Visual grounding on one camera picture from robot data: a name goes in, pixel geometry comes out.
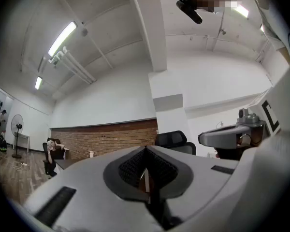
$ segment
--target brick wall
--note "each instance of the brick wall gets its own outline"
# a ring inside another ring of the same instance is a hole
[[[51,137],[60,139],[70,150],[68,158],[102,155],[114,150],[137,145],[154,145],[157,135],[157,120],[146,120],[113,125],[57,128],[52,129]]]

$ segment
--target black office chair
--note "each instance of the black office chair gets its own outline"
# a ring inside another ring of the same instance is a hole
[[[155,145],[191,155],[197,154],[194,143],[187,142],[187,137],[179,130],[158,134]]]
[[[47,141],[49,140],[53,140],[54,142],[56,142],[57,144],[60,144],[60,140],[56,139],[56,138],[48,138]],[[43,149],[44,149],[44,153],[45,153],[45,160],[43,160],[44,162],[44,169],[45,169],[45,174],[47,175],[51,175],[52,173],[49,173],[49,166],[50,166],[50,162],[48,161],[48,152],[47,152],[47,143],[43,143]]]

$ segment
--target person sitting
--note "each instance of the person sitting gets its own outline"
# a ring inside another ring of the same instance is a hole
[[[49,167],[48,172],[50,176],[57,175],[60,171],[56,167],[55,160],[62,160],[64,155],[64,145],[57,144],[53,140],[49,140],[47,143],[47,153],[48,153],[48,161]]]

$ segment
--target wooden floor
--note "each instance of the wooden floor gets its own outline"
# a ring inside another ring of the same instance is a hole
[[[48,180],[49,175],[44,171],[44,152],[27,153],[21,149],[18,151],[21,159],[12,158],[14,153],[11,146],[8,146],[7,153],[0,152],[0,183],[7,198],[22,205],[36,188]]]

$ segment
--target fan stand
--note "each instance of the fan stand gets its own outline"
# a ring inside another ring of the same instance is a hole
[[[18,131],[19,131],[19,128],[17,128],[17,137],[16,137],[16,153],[15,154],[12,154],[12,157],[13,158],[16,158],[16,159],[20,159],[21,158],[21,155],[17,154],[17,148],[18,148]]]

